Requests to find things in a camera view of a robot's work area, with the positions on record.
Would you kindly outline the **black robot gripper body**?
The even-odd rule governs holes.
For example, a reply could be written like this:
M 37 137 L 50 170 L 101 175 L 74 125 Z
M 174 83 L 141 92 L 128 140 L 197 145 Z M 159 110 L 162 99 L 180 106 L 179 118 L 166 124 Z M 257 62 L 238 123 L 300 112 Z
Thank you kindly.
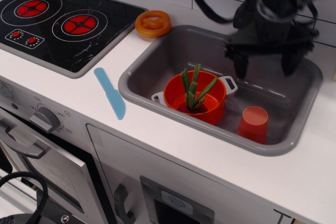
M 302 57 L 312 50 L 313 40 L 318 36 L 318 30 L 310 23 L 256 19 L 224 39 L 224 53 L 231 60 L 268 54 Z

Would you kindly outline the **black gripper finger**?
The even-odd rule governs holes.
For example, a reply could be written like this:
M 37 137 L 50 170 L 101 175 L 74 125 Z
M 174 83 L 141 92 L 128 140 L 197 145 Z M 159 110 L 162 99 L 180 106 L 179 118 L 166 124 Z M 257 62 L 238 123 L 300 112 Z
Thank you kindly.
M 246 77 L 247 68 L 248 68 L 248 57 L 244 55 L 234 55 L 233 63 L 236 76 L 244 79 Z
M 295 72 L 306 54 L 305 50 L 290 49 L 282 53 L 281 67 L 285 76 Z

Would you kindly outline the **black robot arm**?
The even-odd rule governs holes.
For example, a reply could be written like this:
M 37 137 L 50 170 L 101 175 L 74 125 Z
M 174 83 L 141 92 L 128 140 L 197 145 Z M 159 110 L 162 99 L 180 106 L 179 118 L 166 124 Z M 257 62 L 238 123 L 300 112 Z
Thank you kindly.
M 295 20 L 305 7 L 316 19 L 313 0 L 245 0 L 239 6 L 233 19 L 237 32 L 225 40 L 225 56 L 233 61 L 238 77 L 246 76 L 251 56 L 281 55 L 286 76 L 298 68 L 319 34 L 312 21 Z

